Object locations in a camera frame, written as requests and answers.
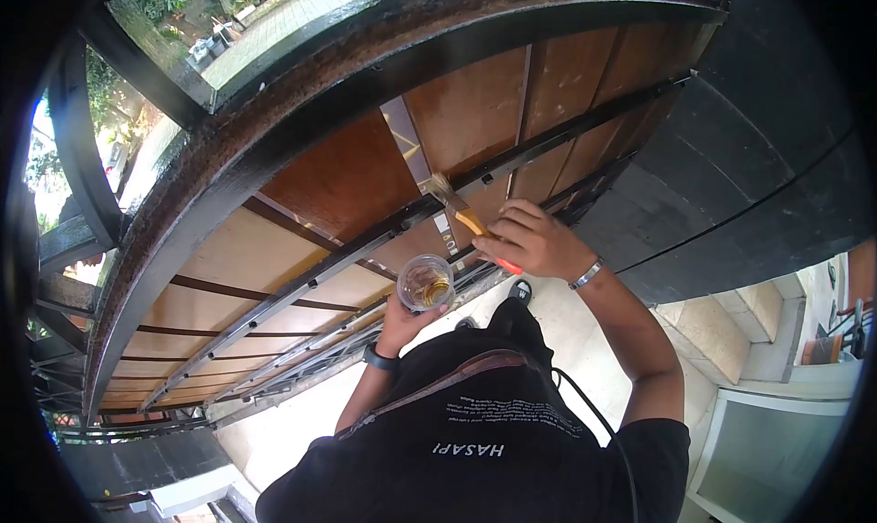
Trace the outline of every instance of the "black cable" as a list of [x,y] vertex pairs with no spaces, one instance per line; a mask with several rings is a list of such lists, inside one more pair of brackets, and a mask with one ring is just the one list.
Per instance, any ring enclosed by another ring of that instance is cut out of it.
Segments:
[[621,445],[621,441],[618,440],[618,436],[615,434],[615,430],[608,424],[606,419],[603,418],[602,414],[594,407],[594,404],[591,403],[591,400],[587,398],[585,392],[579,388],[579,385],[576,384],[576,381],[569,377],[564,371],[558,369],[557,367],[552,367],[551,370],[556,371],[558,376],[563,376],[566,379],[566,382],[569,383],[570,386],[576,390],[576,393],[579,394],[581,400],[585,402],[587,408],[594,413],[594,416],[600,420],[600,423],[603,424],[603,427],[606,428],[609,437],[612,441],[615,442],[616,447],[618,447],[618,451],[621,453],[621,458],[624,460],[624,467],[627,469],[627,479],[630,482],[630,508],[633,510],[633,523],[638,523],[639,521],[639,509],[637,508],[637,485],[633,482],[633,470],[630,469],[630,461],[627,460],[627,453],[624,451],[624,447]]

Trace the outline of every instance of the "wooden brush handle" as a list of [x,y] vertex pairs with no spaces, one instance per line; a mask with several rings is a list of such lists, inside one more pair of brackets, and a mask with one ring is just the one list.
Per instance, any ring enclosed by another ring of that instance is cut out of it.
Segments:
[[[478,215],[475,214],[475,211],[469,207],[468,209],[463,209],[462,211],[457,211],[456,214],[457,220],[465,224],[475,235],[487,235],[488,237],[496,238],[496,236],[489,232],[487,228],[478,220]],[[515,276],[520,276],[523,274],[523,269],[517,264],[512,264],[504,258],[497,258],[497,264],[507,269],[511,274]]]

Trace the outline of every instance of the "paintbrush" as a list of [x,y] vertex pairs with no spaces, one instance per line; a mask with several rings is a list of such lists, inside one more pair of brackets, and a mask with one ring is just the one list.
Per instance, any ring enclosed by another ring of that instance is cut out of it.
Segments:
[[[426,191],[435,196],[436,200],[442,202],[446,208],[450,209],[454,213],[454,217],[465,224],[475,233],[475,235],[486,235],[488,237],[496,238],[496,236],[489,232],[481,221],[478,220],[478,215],[475,214],[475,210],[463,201],[457,192],[454,191],[451,187],[451,183],[448,182],[444,175],[441,173],[434,173],[433,178],[427,180],[423,187],[426,188]],[[516,276],[520,276],[523,273],[520,266],[512,264],[505,259],[497,258],[497,264]]]

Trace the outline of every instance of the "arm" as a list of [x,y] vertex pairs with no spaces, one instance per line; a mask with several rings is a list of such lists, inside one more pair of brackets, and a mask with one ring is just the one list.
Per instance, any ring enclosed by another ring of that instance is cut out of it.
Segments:
[[[393,294],[387,299],[383,330],[375,345],[375,353],[390,359],[398,357],[402,348],[414,340],[420,329],[433,323],[445,310],[447,310],[447,305],[442,305],[434,310],[414,315],[402,305],[396,291],[393,291]],[[366,365],[366,370],[363,371],[353,395],[350,396],[350,400],[347,401],[344,411],[338,418],[335,433],[349,428],[360,416],[377,407],[392,385],[393,373]]]
[[[488,230],[502,239],[479,236],[473,241],[491,257],[516,263],[533,276],[559,277],[567,283],[575,282],[597,261],[574,233],[530,201],[508,200],[500,213]],[[642,419],[682,422],[682,367],[652,313],[605,267],[577,292],[633,383],[622,427]]]

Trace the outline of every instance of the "hand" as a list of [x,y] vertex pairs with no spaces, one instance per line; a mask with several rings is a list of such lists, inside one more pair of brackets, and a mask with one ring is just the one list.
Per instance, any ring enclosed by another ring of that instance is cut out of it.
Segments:
[[504,258],[538,277],[573,283],[597,261],[597,254],[569,228],[527,200],[508,200],[500,218],[488,225],[500,239],[477,236],[472,244],[493,258]]
[[387,298],[387,311],[384,313],[384,327],[378,337],[375,353],[383,357],[394,358],[409,342],[414,340],[420,329],[433,323],[441,314],[447,311],[447,304],[438,308],[414,315],[399,300],[399,295],[393,293]]

